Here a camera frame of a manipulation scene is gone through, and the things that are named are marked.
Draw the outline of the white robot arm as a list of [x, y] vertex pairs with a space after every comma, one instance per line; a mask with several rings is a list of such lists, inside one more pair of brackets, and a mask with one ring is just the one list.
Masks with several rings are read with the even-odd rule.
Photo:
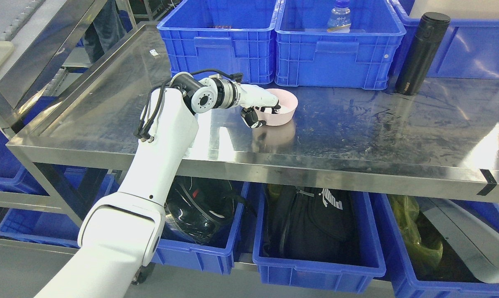
[[153, 87], [142, 110], [138, 148], [117, 192], [100, 198], [79, 230], [79, 250], [38, 298], [122, 298], [161, 239], [165, 200], [198, 132], [195, 113], [238, 103], [242, 74], [225, 75], [221, 98], [193, 73]]

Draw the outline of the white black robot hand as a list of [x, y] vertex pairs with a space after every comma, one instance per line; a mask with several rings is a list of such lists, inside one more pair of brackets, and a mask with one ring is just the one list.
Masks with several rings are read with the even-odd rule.
[[259, 128], [264, 125], [259, 120], [255, 108], [279, 109], [278, 96], [273, 95], [268, 90], [253, 84], [235, 84], [235, 100], [233, 107], [241, 107], [240, 115], [249, 128]]

